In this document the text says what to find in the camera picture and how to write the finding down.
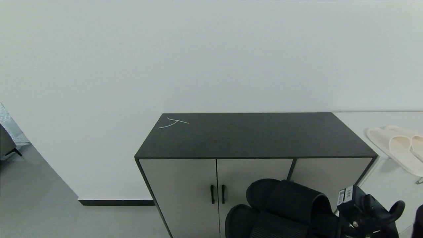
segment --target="barcode label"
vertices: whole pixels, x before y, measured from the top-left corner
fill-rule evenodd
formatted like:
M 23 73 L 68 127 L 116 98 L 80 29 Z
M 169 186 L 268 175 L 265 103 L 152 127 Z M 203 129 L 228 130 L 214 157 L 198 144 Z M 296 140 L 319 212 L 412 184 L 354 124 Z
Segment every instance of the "barcode label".
M 341 191 L 339 191 L 338 202 L 336 203 L 337 206 L 339 206 L 340 204 L 342 204 L 344 194 L 345 194 L 345 189 L 342 189 Z
M 344 199 L 344 202 L 349 202 L 349 201 L 352 200 L 352 190 L 353 190 L 353 187 L 352 186 L 351 187 L 347 187 L 345 189 L 345 199 Z

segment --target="floor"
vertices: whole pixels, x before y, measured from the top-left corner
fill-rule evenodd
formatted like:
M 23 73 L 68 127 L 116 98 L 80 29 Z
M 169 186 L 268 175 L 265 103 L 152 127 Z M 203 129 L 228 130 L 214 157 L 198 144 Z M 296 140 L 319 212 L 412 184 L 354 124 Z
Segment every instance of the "floor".
M 1 238 L 168 238 L 153 206 L 82 206 L 33 146 L 0 167 Z

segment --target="white slipper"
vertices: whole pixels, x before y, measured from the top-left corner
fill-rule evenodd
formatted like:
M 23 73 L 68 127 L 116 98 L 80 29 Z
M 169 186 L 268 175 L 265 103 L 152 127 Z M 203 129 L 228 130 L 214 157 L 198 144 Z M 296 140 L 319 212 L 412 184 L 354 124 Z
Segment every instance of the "white slipper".
M 369 128 L 367 137 L 407 172 L 423 177 L 423 163 L 411 152 L 411 139 L 393 130 Z
M 411 139 L 411 153 L 413 153 L 417 158 L 419 158 L 423 162 L 423 135 L 397 126 L 387 126 L 385 127 L 387 130 L 393 130 L 407 136 Z

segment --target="black baseboard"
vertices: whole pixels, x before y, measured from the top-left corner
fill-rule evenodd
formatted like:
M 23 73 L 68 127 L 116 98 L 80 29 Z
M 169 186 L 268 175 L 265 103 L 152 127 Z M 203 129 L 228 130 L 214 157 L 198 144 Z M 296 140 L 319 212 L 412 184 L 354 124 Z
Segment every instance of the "black baseboard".
M 79 200 L 84 206 L 154 206 L 153 200 Z

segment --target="cabinet handle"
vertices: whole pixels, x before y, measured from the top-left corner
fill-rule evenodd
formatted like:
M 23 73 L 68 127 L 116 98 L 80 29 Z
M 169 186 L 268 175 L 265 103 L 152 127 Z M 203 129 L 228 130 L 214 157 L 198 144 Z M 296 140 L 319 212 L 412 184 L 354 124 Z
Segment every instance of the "cabinet handle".
M 222 204 L 225 204 L 225 185 L 222 185 Z
M 210 191 L 211 191 L 211 203 L 214 204 L 214 186 L 213 185 L 210 186 Z

